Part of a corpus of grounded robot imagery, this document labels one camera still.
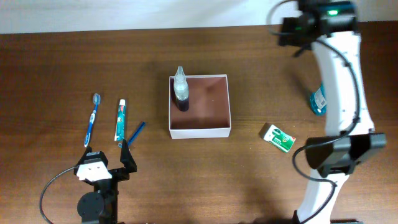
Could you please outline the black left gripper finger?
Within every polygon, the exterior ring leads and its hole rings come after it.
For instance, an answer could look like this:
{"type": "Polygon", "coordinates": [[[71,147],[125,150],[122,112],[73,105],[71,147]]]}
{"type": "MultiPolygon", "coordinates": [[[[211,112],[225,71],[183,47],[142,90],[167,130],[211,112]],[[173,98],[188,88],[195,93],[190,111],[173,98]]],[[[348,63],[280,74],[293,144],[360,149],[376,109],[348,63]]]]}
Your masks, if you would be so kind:
{"type": "Polygon", "coordinates": [[[122,141],[120,161],[129,173],[133,173],[133,172],[137,171],[136,162],[131,155],[131,151],[129,149],[128,143],[125,139],[123,139],[123,141],[122,141]]]}
{"type": "Polygon", "coordinates": [[[87,146],[76,166],[79,167],[90,162],[103,162],[105,167],[108,166],[108,159],[103,151],[93,151],[90,146],[87,146]]]}

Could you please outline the blue Listerine mouthwash bottle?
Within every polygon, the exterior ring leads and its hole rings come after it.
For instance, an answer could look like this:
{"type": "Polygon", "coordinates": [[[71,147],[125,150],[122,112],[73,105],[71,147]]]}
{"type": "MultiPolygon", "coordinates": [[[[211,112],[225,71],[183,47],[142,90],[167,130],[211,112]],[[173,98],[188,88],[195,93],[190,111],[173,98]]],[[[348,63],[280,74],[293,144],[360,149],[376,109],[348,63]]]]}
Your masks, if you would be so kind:
{"type": "Polygon", "coordinates": [[[310,95],[310,107],[315,115],[322,116],[326,113],[326,98],[323,84],[310,95]]]}

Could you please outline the clear pump spray bottle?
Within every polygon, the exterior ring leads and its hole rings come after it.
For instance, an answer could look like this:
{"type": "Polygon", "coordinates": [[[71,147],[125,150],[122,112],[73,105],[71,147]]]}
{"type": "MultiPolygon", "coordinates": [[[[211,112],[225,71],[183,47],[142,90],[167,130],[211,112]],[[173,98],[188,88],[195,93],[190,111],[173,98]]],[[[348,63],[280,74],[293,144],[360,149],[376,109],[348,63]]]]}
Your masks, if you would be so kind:
{"type": "Polygon", "coordinates": [[[175,103],[180,111],[189,109],[189,88],[182,66],[178,66],[174,76],[175,103]]]}

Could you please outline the green white Dettol soap box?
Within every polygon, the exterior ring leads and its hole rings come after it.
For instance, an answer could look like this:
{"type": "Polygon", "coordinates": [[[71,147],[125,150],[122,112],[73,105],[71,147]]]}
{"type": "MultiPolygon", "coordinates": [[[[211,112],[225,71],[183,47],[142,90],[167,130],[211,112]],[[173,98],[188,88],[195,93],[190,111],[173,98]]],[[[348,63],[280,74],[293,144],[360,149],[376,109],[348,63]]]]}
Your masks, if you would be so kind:
{"type": "Polygon", "coordinates": [[[259,132],[260,137],[277,147],[284,153],[288,153],[296,138],[283,132],[280,128],[273,124],[266,123],[259,132]]]}

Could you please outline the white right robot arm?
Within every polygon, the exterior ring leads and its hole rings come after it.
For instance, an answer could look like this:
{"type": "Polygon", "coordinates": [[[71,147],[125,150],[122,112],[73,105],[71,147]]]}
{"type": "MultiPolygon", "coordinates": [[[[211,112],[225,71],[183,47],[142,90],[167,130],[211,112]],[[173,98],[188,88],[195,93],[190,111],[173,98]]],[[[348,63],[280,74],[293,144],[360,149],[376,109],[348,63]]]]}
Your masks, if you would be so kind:
{"type": "Polygon", "coordinates": [[[368,111],[360,64],[361,34],[351,1],[298,1],[299,17],[286,17],[280,46],[295,46],[317,59],[326,97],[325,136],[308,138],[304,152],[310,174],[292,223],[330,223],[338,193],[356,166],[386,146],[368,111]]]}

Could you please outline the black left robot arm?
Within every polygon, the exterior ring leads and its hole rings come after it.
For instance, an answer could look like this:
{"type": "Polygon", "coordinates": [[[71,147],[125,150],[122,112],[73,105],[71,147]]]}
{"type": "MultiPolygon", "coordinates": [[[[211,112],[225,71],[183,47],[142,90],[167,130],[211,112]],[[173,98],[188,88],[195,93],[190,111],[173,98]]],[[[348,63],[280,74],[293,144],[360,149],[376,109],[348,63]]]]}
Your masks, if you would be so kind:
{"type": "Polygon", "coordinates": [[[93,187],[93,191],[78,201],[77,212],[82,223],[118,222],[118,183],[129,180],[130,174],[137,171],[128,142],[123,140],[121,145],[120,162],[123,166],[120,168],[109,170],[105,153],[94,152],[89,146],[74,168],[79,180],[93,187]]]}

